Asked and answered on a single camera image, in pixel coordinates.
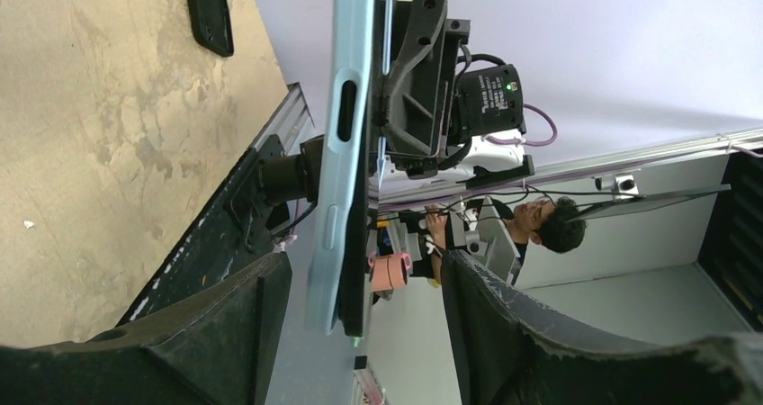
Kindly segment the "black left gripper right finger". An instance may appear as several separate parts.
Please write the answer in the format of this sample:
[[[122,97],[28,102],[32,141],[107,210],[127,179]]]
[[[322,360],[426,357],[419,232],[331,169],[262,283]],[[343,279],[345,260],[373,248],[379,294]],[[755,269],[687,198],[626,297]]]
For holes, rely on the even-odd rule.
[[[442,266],[464,404],[759,404],[762,337],[658,346],[594,328],[460,250]]]

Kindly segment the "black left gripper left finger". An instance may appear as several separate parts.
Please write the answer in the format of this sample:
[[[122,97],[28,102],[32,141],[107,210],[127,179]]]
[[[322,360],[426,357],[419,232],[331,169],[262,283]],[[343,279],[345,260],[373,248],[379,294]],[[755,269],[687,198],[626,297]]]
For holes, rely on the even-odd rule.
[[[1,350],[4,404],[263,404],[292,268],[284,253],[83,342]]]

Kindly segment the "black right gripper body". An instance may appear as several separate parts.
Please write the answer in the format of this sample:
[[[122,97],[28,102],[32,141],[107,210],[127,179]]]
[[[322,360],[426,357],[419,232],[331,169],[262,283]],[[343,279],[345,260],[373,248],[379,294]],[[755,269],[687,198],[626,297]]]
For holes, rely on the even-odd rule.
[[[377,1],[372,137],[399,171],[434,173],[448,131],[457,54],[469,24],[447,17],[447,0]]]

